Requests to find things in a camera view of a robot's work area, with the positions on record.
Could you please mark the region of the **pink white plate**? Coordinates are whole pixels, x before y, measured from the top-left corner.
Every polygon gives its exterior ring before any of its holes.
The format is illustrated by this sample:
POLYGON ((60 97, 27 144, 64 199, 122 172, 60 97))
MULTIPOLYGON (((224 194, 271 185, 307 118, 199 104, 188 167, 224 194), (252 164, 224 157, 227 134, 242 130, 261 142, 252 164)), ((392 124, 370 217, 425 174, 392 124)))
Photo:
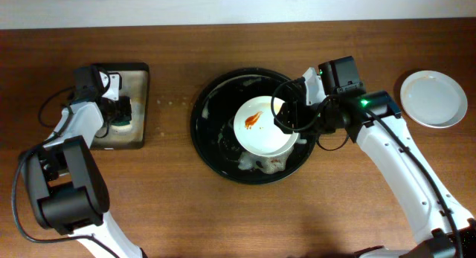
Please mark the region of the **pink white plate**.
POLYGON ((448 120, 442 121, 436 118, 424 119, 424 118, 418 118, 418 117, 410 116, 410 115, 406 115, 402 117, 402 119, 406 122, 413 121, 419 124, 420 126, 425 126, 432 129, 447 129, 449 127, 455 126, 458 123, 460 123, 463 118, 464 117, 455 115, 454 117, 451 117, 448 120))

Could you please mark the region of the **pale green plate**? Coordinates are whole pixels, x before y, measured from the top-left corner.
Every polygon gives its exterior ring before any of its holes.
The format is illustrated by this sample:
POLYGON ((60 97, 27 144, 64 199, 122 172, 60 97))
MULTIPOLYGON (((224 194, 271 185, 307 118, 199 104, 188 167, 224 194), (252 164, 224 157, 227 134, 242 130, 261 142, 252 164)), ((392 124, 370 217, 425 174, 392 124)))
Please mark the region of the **pale green plate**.
POLYGON ((465 117, 468 100, 462 87, 450 76, 438 71, 418 71, 402 83, 399 97, 407 115, 448 120, 465 117))

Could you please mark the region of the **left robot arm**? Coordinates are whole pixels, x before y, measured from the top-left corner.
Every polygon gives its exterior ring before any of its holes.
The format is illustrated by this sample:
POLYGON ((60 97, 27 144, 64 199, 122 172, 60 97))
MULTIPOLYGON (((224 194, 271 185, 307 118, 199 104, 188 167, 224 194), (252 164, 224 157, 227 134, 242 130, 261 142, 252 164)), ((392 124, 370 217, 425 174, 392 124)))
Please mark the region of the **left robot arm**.
POLYGON ((144 145, 149 66, 95 63, 74 71, 71 97, 46 140, 19 156, 36 222, 58 233, 46 243, 78 241, 94 257, 145 257, 110 211, 106 182, 92 150, 144 145))

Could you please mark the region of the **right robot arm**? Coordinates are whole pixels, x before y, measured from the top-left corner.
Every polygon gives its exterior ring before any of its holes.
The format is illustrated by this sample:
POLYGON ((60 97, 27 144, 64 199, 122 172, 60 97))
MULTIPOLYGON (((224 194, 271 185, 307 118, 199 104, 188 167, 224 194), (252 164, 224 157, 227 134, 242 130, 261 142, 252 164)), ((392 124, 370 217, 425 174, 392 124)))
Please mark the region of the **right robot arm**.
POLYGON ((285 134, 319 137, 344 129, 384 176, 416 242, 409 251, 378 245, 354 257, 474 257, 475 218, 448 191, 419 151, 397 103, 386 91, 368 93, 352 56, 321 63, 281 83, 291 99, 272 109, 285 134))

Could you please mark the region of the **green yellow sponge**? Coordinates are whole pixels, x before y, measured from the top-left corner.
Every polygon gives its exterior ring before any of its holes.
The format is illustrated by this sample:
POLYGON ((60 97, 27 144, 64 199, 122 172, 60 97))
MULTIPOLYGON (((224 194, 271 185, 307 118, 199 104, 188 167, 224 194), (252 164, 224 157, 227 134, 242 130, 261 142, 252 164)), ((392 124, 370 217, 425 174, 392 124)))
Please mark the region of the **green yellow sponge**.
POLYGON ((132 118, 130 117, 117 117, 111 121, 111 126, 126 127, 131 124, 132 118))

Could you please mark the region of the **cream plate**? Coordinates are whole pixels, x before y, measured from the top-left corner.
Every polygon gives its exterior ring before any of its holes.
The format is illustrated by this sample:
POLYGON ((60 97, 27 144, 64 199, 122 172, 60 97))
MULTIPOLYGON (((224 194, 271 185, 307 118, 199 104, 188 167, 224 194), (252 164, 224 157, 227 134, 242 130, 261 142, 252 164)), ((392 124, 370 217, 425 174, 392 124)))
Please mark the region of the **cream plate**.
POLYGON ((291 149, 298 133, 285 134, 274 124, 271 107, 278 113, 284 104, 280 98, 254 97, 243 103, 234 117, 234 134, 239 144, 250 153, 273 157, 291 149))

